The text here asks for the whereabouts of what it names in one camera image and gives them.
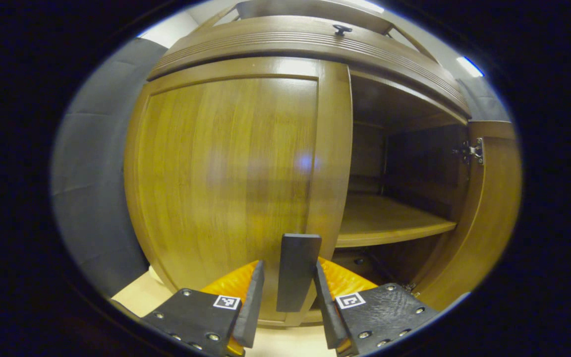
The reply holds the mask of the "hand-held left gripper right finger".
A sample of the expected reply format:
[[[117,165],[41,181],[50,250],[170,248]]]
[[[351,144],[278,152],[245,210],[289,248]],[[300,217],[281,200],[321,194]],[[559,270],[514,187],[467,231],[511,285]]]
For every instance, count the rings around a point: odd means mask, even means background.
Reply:
[[[376,285],[324,258],[317,260],[314,283],[327,347],[338,357],[382,351],[438,316],[402,286]]]

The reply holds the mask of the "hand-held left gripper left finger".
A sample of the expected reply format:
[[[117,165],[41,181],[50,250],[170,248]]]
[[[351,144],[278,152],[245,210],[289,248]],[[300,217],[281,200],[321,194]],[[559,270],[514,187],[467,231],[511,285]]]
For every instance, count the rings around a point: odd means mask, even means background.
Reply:
[[[256,260],[204,289],[179,289],[140,321],[210,357],[244,357],[254,345],[264,281],[264,261]]]

